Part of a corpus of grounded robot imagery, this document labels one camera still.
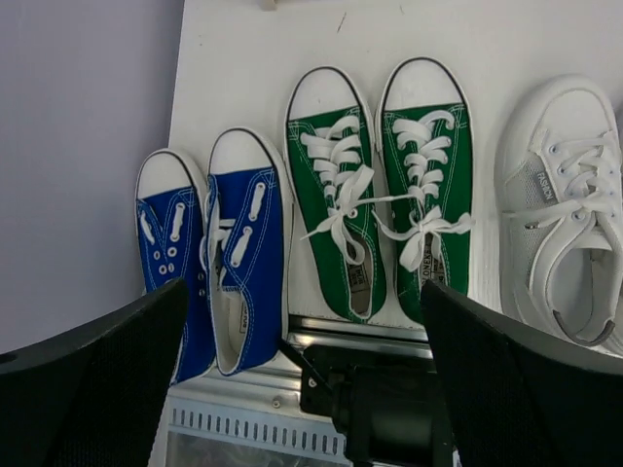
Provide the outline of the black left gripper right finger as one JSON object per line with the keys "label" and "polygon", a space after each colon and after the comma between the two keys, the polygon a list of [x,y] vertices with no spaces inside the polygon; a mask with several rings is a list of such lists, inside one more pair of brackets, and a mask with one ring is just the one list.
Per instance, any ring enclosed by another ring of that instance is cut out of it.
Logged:
{"label": "black left gripper right finger", "polygon": [[621,465],[620,358],[432,280],[421,310],[462,465]]}

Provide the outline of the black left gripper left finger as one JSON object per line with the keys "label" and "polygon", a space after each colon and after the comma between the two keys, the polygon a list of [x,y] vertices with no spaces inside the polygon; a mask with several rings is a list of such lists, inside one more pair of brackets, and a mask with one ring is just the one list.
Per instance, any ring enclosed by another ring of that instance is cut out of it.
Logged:
{"label": "black left gripper left finger", "polygon": [[169,281],[133,303],[1,357],[4,466],[145,466],[186,322]]}

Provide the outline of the white sneaker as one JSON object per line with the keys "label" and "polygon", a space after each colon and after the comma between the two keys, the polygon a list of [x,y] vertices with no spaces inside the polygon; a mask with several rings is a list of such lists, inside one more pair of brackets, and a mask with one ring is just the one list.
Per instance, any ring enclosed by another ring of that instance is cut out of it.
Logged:
{"label": "white sneaker", "polygon": [[621,168],[613,106],[576,74],[529,91],[495,155],[503,313],[612,355],[622,352]]}

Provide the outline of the blue canvas sneaker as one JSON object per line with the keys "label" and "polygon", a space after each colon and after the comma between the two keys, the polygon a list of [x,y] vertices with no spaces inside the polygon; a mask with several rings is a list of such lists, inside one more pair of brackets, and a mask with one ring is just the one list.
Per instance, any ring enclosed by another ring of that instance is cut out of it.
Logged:
{"label": "blue canvas sneaker", "polygon": [[206,279],[200,259],[207,187],[196,162],[171,149],[146,158],[135,189],[135,230],[145,290],[181,278],[188,311],[171,383],[207,373],[215,359]]}
{"label": "blue canvas sneaker", "polygon": [[275,145],[240,126],[217,137],[206,184],[200,259],[228,377],[273,360],[287,337],[293,195]]}

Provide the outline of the green canvas sneaker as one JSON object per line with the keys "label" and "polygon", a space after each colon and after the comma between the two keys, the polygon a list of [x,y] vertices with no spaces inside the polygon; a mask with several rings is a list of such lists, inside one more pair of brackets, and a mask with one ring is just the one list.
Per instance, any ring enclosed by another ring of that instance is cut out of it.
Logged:
{"label": "green canvas sneaker", "polygon": [[324,302],[365,323],[386,298],[376,218],[371,112],[334,66],[308,71],[284,116],[284,158]]}
{"label": "green canvas sneaker", "polygon": [[467,100],[447,67],[430,57],[400,62],[376,112],[377,152],[389,197],[394,290],[401,310],[422,324],[421,288],[437,280],[469,285],[473,131]]}

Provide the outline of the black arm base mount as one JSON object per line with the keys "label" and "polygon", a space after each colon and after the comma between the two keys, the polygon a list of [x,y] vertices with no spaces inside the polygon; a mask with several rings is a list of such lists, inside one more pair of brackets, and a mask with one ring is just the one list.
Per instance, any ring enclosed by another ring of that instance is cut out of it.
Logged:
{"label": "black arm base mount", "polygon": [[346,437],[355,466],[453,466],[456,451],[429,358],[313,344],[280,352],[302,372],[300,407]]}

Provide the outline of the aluminium rail frame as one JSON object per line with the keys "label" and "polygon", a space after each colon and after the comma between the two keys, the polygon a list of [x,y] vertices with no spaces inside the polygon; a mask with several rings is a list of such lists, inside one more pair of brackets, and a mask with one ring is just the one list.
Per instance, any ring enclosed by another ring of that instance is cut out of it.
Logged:
{"label": "aluminium rail frame", "polygon": [[434,372],[422,331],[293,317],[270,363],[170,391],[169,448],[207,440],[217,466],[270,465],[279,455],[429,464]]}

